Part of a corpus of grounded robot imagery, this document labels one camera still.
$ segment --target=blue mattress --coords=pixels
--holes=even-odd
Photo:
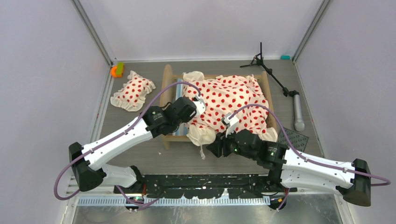
[[[183,79],[179,78],[177,79],[178,82],[182,82]],[[177,100],[179,97],[182,96],[182,89],[183,85],[177,85],[176,86],[176,97],[175,100]],[[177,135],[177,136],[184,136],[187,135],[188,133],[188,128],[184,126],[184,123],[182,123],[177,131],[172,133],[172,135]]]

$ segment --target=black pegboard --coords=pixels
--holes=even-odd
[[[307,146],[308,143],[308,136],[302,135],[298,132],[292,131],[290,129],[285,128],[285,131],[287,133],[287,136],[289,137],[291,143],[293,146],[300,152],[304,152],[305,147]],[[288,145],[285,136],[283,135],[283,132],[281,131],[279,136],[278,136],[278,143]]]

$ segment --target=metal table surface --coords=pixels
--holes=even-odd
[[[74,224],[341,224],[334,195],[289,195],[277,213],[268,206],[168,206],[129,213],[123,206],[78,206]]]

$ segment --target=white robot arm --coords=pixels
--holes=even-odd
[[[182,122],[200,116],[205,110],[205,103],[199,96],[193,101],[182,97],[166,108],[150,107],[141,118],[135,118],[96,142],[83,146],[73,143],[69,146],[70,161],[91,152],[72,165],[80,191],[89,191],[101,184],[131,187],[140,175],[136,167],[121,168],[106,163],[139,143],[176,131]]]
[[[150,107],[141,117],[96,142],[84,146],[77,142],[70,145],[71,161],[87,154],[72,165],[80,191],[89,191],[103,183],[130,189],[137,185],[139,188],[141,174],[136,167],[120,168],[106,163],[141,142],[176,131],[180,123],[201,115],[205,109],[205,103],[198,96],[193,101],[182,97],[167,107]],[[223,118],[223,123],[228,129],[218,133],[216,141],[208,145],[207,149],[217,157],[235,153],[257,161],[258,165],[269,169],[268,189],[316,189],[342,195],[346,201],[356,205],[370,206],[370,178],[347,172],[359,170],[370,174],[365,161],[356,159],[354,162],[340,162],[305,153],[296,154],[285,145],[262,141],[249,130],[236,133],[234,130],[238,119],[230,114]]]

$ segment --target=polka dot pillow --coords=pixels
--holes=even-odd
[[[127,78],[129,81],[110,98],[110,103],[126,111],[138,111],[143,107],[146,95],[156,86],[151,80],[139,76],[134,71],[131,71]]]

